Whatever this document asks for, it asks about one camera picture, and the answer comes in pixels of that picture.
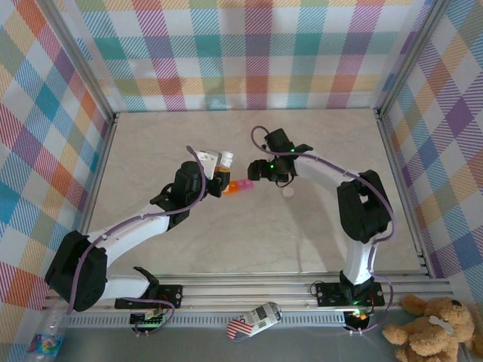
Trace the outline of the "aluminium side rail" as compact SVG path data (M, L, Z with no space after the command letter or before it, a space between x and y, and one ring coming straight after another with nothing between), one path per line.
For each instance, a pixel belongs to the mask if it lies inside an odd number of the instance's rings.
M118 117L119 114L114 114L114 119L111 119L106 126L104 138L100 139L100 143L96 150L97 162L95 164L94 173L92 176L88 177L88 195L85 198L82 213L77 220L77 223L74 225L73 232L77 231L85 235L89 231L103 175L106 169L106 163L115 137Z
M393 179L395 181L395 187L398 191L398 197L401 202L401 207L404 211L405 224L407 225L408 231L411 235L411 240L414 245L414 249L416 250L422 272L428 278L434 278L434 271L432 270L431 262L428 260L426 255L426 246L423 243L422 234L417 218L415 217L415 213L412 210L408 187L405 184L403 173L398 164L395 147L389 137L389 132L386 129L386 125L383 122L383 118L380 115L379 109L373 109L373 112L376 119L377 128L386 152L386 157L388 158L389 166L392 171Z

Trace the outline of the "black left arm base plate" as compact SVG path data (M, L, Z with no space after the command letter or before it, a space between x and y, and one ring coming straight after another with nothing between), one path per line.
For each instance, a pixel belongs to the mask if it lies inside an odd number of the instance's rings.
M140 297L141 299L159 299L168 301L175 308L181 306L183 298L183 286L180 284L160 284L156 287L149 287L148 290ZM132 302L126 299L116 299L115 309L144 309L144 308L161 308L160 304L146 302Z

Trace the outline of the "flag print rolled pouch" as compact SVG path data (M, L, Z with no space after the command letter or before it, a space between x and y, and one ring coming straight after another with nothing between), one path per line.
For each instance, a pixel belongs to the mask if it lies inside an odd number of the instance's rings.
M281 317L280 306L267 302L232 319L226 327L226 335L233 342L240 342L275 326L281 321Z

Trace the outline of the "aluminium front frame rail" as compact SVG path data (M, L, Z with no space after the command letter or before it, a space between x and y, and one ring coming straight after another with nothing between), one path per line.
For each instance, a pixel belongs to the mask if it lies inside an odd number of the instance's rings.
M392 307L414 294L421 299L453 297L450 282L422 273L389 273L394 291ZM266 302L275 302L283 311L317 311L312 295L315 281L335 282L334 273L238 273L161 275L161 284L180 284L183 298L179 312L242 312Z

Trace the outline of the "aluminium frame post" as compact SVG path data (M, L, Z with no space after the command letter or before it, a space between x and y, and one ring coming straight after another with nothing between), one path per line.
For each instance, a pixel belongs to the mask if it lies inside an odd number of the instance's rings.
M85 82L86 87L92 93L93 98L98 102L100 108L107 116L109 123L115 123L116 113L110 106L108 99L101 89L99 81L96 79L92 68L88 65L87 60L81 52L75 38L69 31L69 28L57 9L57 6L54 4L53 0L35 0L35 2L45 15L54 33L59 38L66 54L69 56L73 66Z
M396 101L404 83L407 81L412 69L420 59L422 52L427 46L435 28L439 24L440 19L445 14L448 6L452 0L432 0L429 4L426 16L417 27L417 31L411 36L409 42L405 42L402 50L403 53L400 66L391 77L390 81L386 82L386 90L380 95L380 100L377 101L374 107L375 114L383 121L389 114L389 110Z

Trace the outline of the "brown teddy bear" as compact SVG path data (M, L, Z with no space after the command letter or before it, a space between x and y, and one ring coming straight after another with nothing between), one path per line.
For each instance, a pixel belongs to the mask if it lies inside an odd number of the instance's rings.
M457 362L461 345L483 358L483 336L462 302L408 294L401 306L415 319L405 325L388 324L382 330L384 338L399 347L395 351L398 362Z

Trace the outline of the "right electronics board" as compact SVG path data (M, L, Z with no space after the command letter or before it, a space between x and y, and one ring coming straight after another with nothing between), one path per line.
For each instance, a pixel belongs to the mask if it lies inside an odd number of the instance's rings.
M369 313L360 310L344 312L346 325L354 328L366 328L369 324L370 316Z

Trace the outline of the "left electronics board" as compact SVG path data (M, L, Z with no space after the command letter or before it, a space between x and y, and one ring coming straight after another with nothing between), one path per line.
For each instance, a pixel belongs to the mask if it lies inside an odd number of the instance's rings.
M155 328L164 322L164 314L133 313L130 314L129 324L138 328Z

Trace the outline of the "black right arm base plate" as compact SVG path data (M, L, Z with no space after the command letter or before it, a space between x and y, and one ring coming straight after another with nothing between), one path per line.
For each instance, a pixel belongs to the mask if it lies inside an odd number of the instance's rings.
M377 282L358 295L353 295L341 283L316 283L315 297L318 307L382 307L386 304L381 284Z

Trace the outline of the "clear plastic water bottle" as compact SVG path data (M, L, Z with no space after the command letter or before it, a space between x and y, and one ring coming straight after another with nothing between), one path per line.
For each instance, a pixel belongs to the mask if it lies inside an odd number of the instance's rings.
M57 300L42 312L24 362L54 362L64 340L68 304Z

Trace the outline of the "electronics board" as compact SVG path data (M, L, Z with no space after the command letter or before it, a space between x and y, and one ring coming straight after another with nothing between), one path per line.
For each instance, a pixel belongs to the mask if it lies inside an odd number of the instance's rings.
M360 310L344 312L346 325L354 328L366 328L369 324L370 316L369 313Z
M138 328L155 328L164 322L164 314L133 313L130 314L129 324Z

